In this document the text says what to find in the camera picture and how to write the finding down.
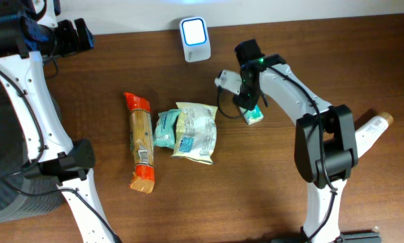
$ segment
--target snack package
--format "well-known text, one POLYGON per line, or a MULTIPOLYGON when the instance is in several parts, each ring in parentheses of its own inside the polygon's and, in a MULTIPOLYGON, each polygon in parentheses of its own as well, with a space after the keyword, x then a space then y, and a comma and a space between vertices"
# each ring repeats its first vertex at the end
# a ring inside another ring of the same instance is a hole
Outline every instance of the snack package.
POLYGON ((175 129, 176 118, 180 115, 180 109, 171 109, 159 113, 159 120, 154 131, 154 146, 175 147, 175 129))
POLYGON ((212 165, 211 155, 217 140, 214 119, 217 107, 177 102, 181 109, 176 122, 176 142, 172 158, 187 158, 212 165))
POLYGON ((243 109, 240 107, 240 111, 244 116, 245 121, 247 124, 255 124, 256 122, 260 122, 263 119, 263 114, 261 112, 261 109, 256 105, 255 108, 252 111, 246 111, 246 109, 243 109))
POLYGON ((133 180, 129 187, 139 192, 151 193, 154 188, 153 129, 149 102, 125 92, 130 111, 130 149, 134 161, 133 180))

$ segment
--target small green package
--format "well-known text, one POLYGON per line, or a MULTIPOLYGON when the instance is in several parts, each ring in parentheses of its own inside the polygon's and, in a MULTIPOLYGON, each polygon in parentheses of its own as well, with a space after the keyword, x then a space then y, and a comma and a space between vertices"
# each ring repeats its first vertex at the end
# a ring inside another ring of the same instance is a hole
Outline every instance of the small green package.
POLYGON ((159 113, 159 120, 154 132, 154 146, 168 147, 170 149, 175 147, 174 125, 180 113, 180 109, 171 109, 159 113))

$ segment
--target orange and brown package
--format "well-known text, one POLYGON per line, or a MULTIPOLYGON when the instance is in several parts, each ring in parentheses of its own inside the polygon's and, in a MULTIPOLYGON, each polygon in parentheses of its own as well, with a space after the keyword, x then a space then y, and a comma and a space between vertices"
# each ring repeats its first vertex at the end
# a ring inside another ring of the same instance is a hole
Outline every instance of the orange and brown package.
POLYGON ((134 161, 133 180, 130 188, 151 193, 154 188, 153 128, 149 102, 125 92, 130 111, 130 150, 134 161))

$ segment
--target blue label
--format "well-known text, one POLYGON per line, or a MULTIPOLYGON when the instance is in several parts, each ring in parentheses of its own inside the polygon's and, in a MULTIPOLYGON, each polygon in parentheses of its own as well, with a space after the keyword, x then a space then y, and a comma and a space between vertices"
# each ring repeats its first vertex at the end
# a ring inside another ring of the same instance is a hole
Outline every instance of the blue label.
POLYGON ((191 151, 191 148, 193 148, 194 141, 194 138, 182 138, 180 143, 180 152, 189 153, 191 151))

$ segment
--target orange wrapper end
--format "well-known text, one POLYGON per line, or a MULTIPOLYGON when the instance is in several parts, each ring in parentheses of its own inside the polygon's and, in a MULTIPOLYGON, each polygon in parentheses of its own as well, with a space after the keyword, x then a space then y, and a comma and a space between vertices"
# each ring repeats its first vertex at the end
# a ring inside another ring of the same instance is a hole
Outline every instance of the orange wrapper end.
POLYGON ((154 168, 149 165, 136 165, 134 170, 129 188, 146 194, 152 193, 155 183, 154 168))
POLYGON ((144 111, 148 111, 149 113, 151 112, 149 102, 145 98, 137 97, 130 92, 125 92, 124 95, 126 96, 127 108, 130 110, 130 112, 135 109, 142 109, 144 111))

